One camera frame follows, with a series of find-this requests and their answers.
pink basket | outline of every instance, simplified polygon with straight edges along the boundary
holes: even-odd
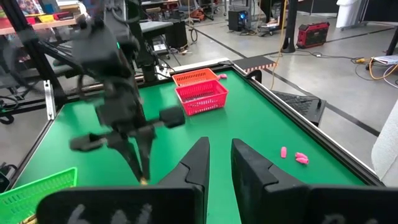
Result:
[[[217,80],[210,80],[175,89],[187,115],[222,108],[228,90]]]

pink eraser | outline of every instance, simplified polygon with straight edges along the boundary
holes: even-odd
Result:
[[[218,75],[219,78],[227,78],[226,74],[220,74]]]
[[[296,158],[296,161],[301,164],[308,164],[310,162],[307,158]]]
[[[285,159],[286,158],[286,154],[287,154],[287,149],[284,146],[284,147],[282,147],[282,149],[280,149],[280,156]]]
[[[306,159],[308,159],[308,156],[305,155],[304,153],[301,153],[301,152],[296,152],[295,156],[296,156],[296,158],[306,158]]]

green table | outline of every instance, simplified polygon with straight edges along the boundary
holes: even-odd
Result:
[[[209,67],[228,75],[227,80],[221,81],[229,90],[225,107],[189,116],[181,127],[157,128],[150,165],[150,183],[156,184],[200,137],[209,137],[207,223],[240,223],[231,178],[232,138],[242,139],[281,169],[308,184],[379,183],[362,163],[257,81],[244,78],[239,68],[218,64]],[[174,89],[173,82],[141,88],[147,118],[154,118],[159,110],[179,104]],[[48,126],[40,144],[34,147],[15,186],[69,167],[78,168],[79,186],[137,185],[129,166],[115,150],[104,146],[97,151],[81,153],[68,148],[68,141],[73,137],[105,130],[99,125],[92,104],[82,101],[66,104]],[[282,146],[288,149],[286,159],[280,158]],[[306,153],[309,165],[295,162],[295,152]]]

computer tower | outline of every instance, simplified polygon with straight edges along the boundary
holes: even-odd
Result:
[[[167,44],[176,49],[184,47],[188,43],[185,22],[178,19],[170,19],[169,22],[173,22],[173,25],[166,28]]]
[[[247,15],[246,11],[228,11],[228,28],[233,31],[242,31],[246,25]]]

green tabletop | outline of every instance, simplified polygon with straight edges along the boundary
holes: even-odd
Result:
[[[224,108],[189,116],[181,127],[156,129],[150,164],[151,184],[156,184],[170,172],[200,137],[208,136],[207,223],[240,223],[231,178],[232,138],[242,139],[305,183],[364,185],[234,71],[224,73],[228,79],[221,82],[229,90]],[[147,118],[154,118],[159,115],[159,110],[179,104],[174,89],[174,83],[166,83],[140,90]],[[97,151],[82,153],[68,148],[72,137],[105,130],[99,125],[92,104],[79,101],[65,105],[21,174],[17,186],[69,167],[78,168],[79,186],[137,185],[129,166],[115,150],[104,146]],[[282,146],[287,147],[286,159],[280,158]],[[295,152],[306,153],[309,165],[296,162]]]

